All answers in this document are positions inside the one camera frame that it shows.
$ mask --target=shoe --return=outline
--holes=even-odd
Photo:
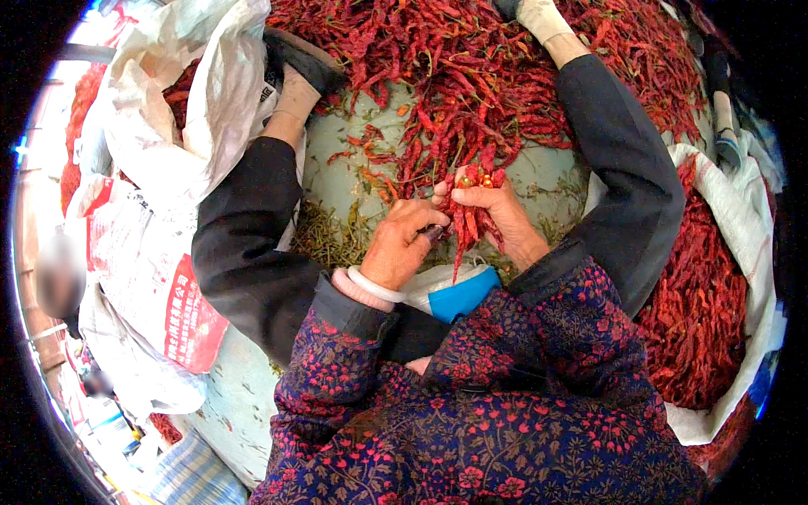
[[[267,67],[283,75],[288,63],[321,95],[330,95],[345,83],[345,70],[336,58],[302,38],[277,28],[263,32],[267,45]]]
[[[716,133],[715,150],[718,153],[718,156],[721,156],[727,160],[733,168],[737,168],[741,166],[741,150],[738,148],[738,144],[731,138],[722,137],[722,133],[724,133],[726,130],[730,130],[732,133],[735,133],[735,131],[729,126]]]

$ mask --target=blue striped fabric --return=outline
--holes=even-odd
[[[160,457],[148,477],[152,499],[170,505],[246,505],[246,488],[196,430]]]

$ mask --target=bracelet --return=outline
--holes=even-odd
[[[382,288],[379,284],[376,284],[372,280],[363,276],[359,271],[359,267],[356,265],[348,268],[348,278],[354,281],[354,284],[360,288],[381,298],[382,300],[392,301],[393,303],[401,303],[406,299],[406,295],[404,293]]]

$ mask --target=floral jacket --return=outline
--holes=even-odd
[[[697,502],[705,478],[648,382],[643,330],[580,256],[493,289],[422,377],[377,359],[394,314],[324,276],[250,502]]]

